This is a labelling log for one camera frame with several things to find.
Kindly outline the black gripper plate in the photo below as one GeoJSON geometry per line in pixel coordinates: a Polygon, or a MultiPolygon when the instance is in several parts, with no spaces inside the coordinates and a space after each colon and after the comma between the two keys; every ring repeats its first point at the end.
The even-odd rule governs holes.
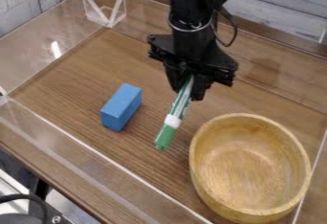
{"type": "Polygon", "coordinates": [[[238,64],[214,41],[210,41],[200,55],[193,50],[178,55],[173,48],[170,34],[149,34],[146,42],[150,45],[148,55],[162,63],[168,83],[174,92],[180,91],[193,74],[192,101],[202,100],[205,90],[213,82],[225,86],[232,85],[238,64]]]}

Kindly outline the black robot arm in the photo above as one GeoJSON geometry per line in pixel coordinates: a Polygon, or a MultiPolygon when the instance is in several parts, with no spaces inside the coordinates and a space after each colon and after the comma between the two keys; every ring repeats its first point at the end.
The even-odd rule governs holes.
{"type": "Polygon", "coordinates": [[[168,26],[170,34],[150,34],[148,55],[162,63],[169,86],[180,91],[188,79],[193,81],[190,100],[204,99],[216,82],[229,86],[237,62],[222,51],[228,46],[217,35],[217,18],[232,15],[224,9],[226,0],[169,0],[168,26]]]}

